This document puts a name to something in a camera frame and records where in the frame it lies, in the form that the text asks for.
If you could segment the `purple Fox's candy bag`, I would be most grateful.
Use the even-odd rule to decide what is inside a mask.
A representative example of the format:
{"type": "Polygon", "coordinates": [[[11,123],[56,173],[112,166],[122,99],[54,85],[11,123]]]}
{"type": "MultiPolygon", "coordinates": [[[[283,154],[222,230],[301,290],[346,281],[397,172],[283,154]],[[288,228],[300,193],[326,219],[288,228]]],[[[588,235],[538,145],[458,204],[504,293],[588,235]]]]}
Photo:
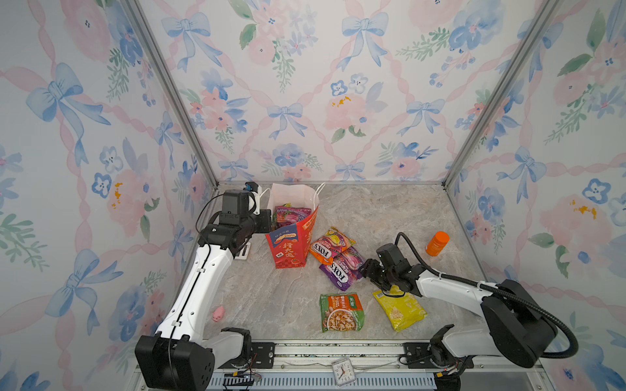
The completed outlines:
{"type": "Polygon", "coordinates": [[[276,228],[282,228],[300,223],[311,215],[310,208],[294,208],[291,206],[278,206],[275,211],[276,228]]]}
{"type": "Polygon", "coordinates": [[[347,291],[363,275],[359,272],[365,259],[355,247],[350,247],[334,258],[331,265],[320,265],[320,270],[341,291],[347,291]]]}

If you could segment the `yellow snack packet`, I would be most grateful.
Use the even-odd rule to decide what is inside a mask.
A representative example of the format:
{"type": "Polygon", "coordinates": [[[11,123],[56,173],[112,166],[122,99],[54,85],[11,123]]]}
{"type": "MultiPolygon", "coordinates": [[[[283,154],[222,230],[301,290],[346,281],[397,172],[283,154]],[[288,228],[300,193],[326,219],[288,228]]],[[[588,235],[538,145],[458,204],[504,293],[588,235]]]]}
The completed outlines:
{"type": "Polygon", "coordinates": [[[393,285],[389,291],[378,290],[373,293],[373,297],[385,312],[395,332],[402,332],[428,317],[417,298],[405,293],[397,285],[393,285]]]}

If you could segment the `red paper gift bag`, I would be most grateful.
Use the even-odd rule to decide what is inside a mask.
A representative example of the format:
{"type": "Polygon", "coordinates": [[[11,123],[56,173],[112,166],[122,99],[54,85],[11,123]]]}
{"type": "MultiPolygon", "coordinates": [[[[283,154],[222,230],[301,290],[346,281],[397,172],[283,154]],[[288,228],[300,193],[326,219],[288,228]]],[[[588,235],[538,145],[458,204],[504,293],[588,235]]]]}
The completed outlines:
{"type": "Polygon", "coordinates": [[[304,184],[285,185],[274,183],[270,190],[267,208],[275,211],[278,206],[310,208],[311,215],[300,223],[276,228],[266,234],[269,249],[277,269],[305,267],[312,231],[320,206],[320,193],[325,184],[316,189],[304,184]]]}

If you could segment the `green orange noodle packet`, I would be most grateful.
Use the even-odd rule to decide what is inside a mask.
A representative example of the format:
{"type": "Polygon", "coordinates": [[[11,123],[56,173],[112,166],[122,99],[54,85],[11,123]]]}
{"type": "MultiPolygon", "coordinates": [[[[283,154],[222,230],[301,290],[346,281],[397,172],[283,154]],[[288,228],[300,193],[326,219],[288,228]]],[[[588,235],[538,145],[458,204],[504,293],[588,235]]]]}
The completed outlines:
{"type": "Polygon", "coordinates": [[[321,295],[322,332],[358,332],[365,325],[365,311],[356,293],[321,295]]]}

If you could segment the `orange Fox's candy bag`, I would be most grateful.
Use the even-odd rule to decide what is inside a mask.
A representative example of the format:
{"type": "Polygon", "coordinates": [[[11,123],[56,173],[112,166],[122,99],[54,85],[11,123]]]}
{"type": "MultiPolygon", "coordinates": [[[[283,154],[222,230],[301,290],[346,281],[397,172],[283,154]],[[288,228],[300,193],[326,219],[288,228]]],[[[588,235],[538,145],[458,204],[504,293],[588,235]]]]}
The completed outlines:
{"type": "Polygon", "coordinates": [[[332,226],[321,238],[310,245],[309,253],[322,265],[330,266],[334,263],[335,257],[355,244],[353,239],[332,226]]]}

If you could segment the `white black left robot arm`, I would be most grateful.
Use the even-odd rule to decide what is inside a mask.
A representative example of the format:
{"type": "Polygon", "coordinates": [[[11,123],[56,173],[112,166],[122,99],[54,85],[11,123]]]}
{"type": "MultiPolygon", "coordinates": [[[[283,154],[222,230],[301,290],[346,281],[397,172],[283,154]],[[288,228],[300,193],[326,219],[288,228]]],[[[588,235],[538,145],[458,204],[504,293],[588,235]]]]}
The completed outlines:
{"type": "Polygon", "coordinates": [[[200,233],[192,270],[174,305],[151,336],[135,346],[146,386],[163,390],[205,390],[215,370],[222,366],[245,368],[252,360],[248,330],[225,327],[205,340],[203,332],[219,285],[236,255],[257,233],[268,233],[270,210],[250,213],[242,220],[217,213],[217,223],[200,233]]]}

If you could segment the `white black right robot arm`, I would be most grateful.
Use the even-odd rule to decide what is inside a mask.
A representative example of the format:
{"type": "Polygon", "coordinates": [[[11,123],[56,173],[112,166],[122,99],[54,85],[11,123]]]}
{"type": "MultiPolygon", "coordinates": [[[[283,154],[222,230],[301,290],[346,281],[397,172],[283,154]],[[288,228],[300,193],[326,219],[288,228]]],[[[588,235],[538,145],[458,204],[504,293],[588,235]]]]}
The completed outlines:
{"type": "Polygon", "coordinates": [[[519,284],[479,288],[423,265],[403,261],[385,266],[369,259],[359,268],[385,293],[396,286],[402,294],[446,301],[481,317],[482,325],[455,329],[443,326],[430,339],[425,357],[439,368],[449,368],[469,356],[500,356],[521,368],[531,368],[558,335],[554,321],[536,309],[519,284]]]}

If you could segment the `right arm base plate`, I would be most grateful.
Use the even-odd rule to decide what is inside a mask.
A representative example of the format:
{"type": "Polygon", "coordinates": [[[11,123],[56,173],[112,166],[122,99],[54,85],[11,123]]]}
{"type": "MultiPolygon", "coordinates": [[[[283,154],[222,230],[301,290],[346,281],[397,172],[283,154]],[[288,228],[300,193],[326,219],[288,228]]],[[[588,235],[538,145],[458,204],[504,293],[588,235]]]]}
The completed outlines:
{"type": "Polygon", "coordinates": [[[404,353],[399,356],[399,363],[411,369],[436,369],[452,371],[474,368],[470,357],[456,358],[442,345],[430,342],[406,342],[404,353]]]}

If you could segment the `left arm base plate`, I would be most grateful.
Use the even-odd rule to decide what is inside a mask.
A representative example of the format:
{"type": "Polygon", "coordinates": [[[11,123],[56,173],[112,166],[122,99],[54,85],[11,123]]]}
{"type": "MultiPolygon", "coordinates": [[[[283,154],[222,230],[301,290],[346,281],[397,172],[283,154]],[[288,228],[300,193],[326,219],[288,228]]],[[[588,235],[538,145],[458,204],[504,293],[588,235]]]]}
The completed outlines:
{"type": "Polygon", "coordinates": [[[251,346],[244,348],[241,357],[233,358],[220,366],[220,369],[239,370],[252,369],[272,369],[274,367],[276,355],[276,343],[274,342],[252,342],[251,346]]]}

